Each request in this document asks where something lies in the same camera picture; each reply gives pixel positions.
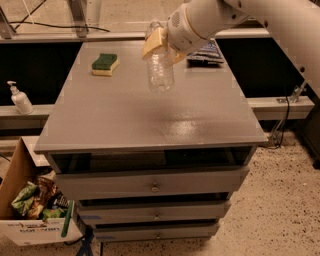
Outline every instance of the terrazzo floor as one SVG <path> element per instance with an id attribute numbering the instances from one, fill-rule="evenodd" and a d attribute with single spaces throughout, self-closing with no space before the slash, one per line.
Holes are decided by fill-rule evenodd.
<path id="1" fill-rule="evenodd" d="M 8 163 L 1 159 L 1 166 Z M 232 206 L 210 239 L 104 244 L 110 256 L 320 255 L 320 172 L 295 133 L 277 150 L 258 148 L 250 173 L 231 198 Z M 81 243 L 18 247 L 0 234 L 0 255 L 76 255 Z M 100 244 L 92 243 L 94 256 Z"/>

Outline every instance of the pump bottle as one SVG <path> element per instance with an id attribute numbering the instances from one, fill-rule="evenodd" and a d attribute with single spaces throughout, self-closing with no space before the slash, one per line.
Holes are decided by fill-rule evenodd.
<path id="1" fill-rule="evenodd" d="M 14 81 L 8 81 L 8 85 L 10 85 L 10 90 L 12 92 L 11 99 L 18 108 L 19 112 L 23 115 L 30 114 L 33 111 L 33 106 L 28 99 L 27 95 L 24 92 L 20 92 L 14 84 Z"/>

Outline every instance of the green sponge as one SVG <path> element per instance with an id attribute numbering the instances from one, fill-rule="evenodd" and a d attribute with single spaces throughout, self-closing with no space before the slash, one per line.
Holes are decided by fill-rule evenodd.
<path id="1" fill-rule="evenodd" d="M 113 70 L 119 65 L 117 54 L 101 53 L 92 63 L 92 73 L 97 76 L 112 76 Z"/>

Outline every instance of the drawer unit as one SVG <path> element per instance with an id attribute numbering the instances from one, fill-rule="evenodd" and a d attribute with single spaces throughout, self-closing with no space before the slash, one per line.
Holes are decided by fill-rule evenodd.
<path id="1" fill-rule="evenodd" d="M 216 234 L 219 224 L 215 221 L 175 224 L 113 227 L 101 225 L 94 231 L 101 242 L 138 241 L 171 238 L 210 237 Z"/>
<path id="2" fill-rule="evenodd" d="M 152 197 L 130 200 L 130 203 L 123 204 L 121 200 L 119 203 L 102 200 L 90 206 L 79 207 L 78 214 L 85 224 L 94 226 L 115 223 L 220 219 L 230 208 L 229 201 L 215 201 L 214 196 L 211 195 L 187 197 L 176 197 L 175 200 L 170 200 L 170 197 Z"/>
<path id="3" fill-rule="evenodd" d="M 219 193 L 237 191 L 248 171 L 242 166 L 60 174 L 56 183 L 74 200 Z"/>

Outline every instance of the cable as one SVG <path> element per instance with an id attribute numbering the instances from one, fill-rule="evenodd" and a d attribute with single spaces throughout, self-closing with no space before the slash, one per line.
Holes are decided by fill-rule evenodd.
<path id="1" fill-rule="evenodd" d="M 100 254 L 99 256 L 103 256 L 103 242 L 100 242 Z"/>
<path id="2" fill-rule="evenodd" d="M 67 246 L 72 246 L 78 242 L 80 242 L 82 239 L 86 238 L 86 235 L 83 235 L 82 237 L 78 238 L 77 240 L 75 241 L 72 241 L 72 242 L 64 242 L 65 245 Z"/>
<path id="3" fill-rule="evenodd" d="M 18 27 L 20 27 L 20 25 L 21 25 L 22 23 L 24 23 L 24 21 L 25 21 L 26 19 L 28 19 L 29 16 L 31 16 L 36 10 L 38 10 L 46 1 L 47 1 L 47 0 L 43 0 L 36 8 L 34 8 L 34 9 L 30 12 L 30 15 L 29 15 L 29 14 L 26 15 L 26 16 L 19 22 L 19 24 L 18 24 L 14 29 L 16 30 Z"/>
<path id="4" fill-rule="evenodd" d="M 40 23 L 40 22 L 29 22 L 29 21 L 11 21 L 9 24 L 31 24 L 31 25 L 39 25 L 39 26 L 45 26 L 45 27 L 52 27 L 52 28 L 92 28 L 92 29 L 97 29 L 101 30 L 104 32 L 110 32 L 108 29 L 104 28 L 98 28 L 98 27 L 92 27 L 92 26 L 58 26 L 58 25 L 51 25 L 51 24 L 46 24 L 46 23 Z"/>
<path id="5" fill-rule="evenodd" d="M 10 159 L 7 158 L 7 157 L 5 157 L 5 156 L 4 156 L 3 154 L 1 154 L 1 153 L 0 153 L 0 157 L 4 158 L 4 159 L 6 159 L 8 162 L 10 162 Z"/>
<path id="6" fill-rule="evenodd" d="M 289 101 L 288 96 L 287 96 L 286 86 L 284 86 L 284 93 L 285 93 L 286 102 L 287 102 L 287 111 L 286 111 L 286 116 L 285 116 L 285 118 L 284 118 L 284 124 L 282 125 L 282 128 L 281 128 L 282 133 L 281 133 L 280 142 L 279 142 L 278 144 L 276 144 L 275 147 L 265 147 L 265 146 L 261 146 L 262 148 L 274 150 L 274 149 L 280 148 L 281 145 L 282 145 L 283 137 L 284 137 L 284 131 L 285 131 L 285 126 L 286 126 L 286 123 L 287 123 L 287 121 L 288 121 L 288 117 L 289 117 L 289 113 L 290 113 L 290 101 Z"/>

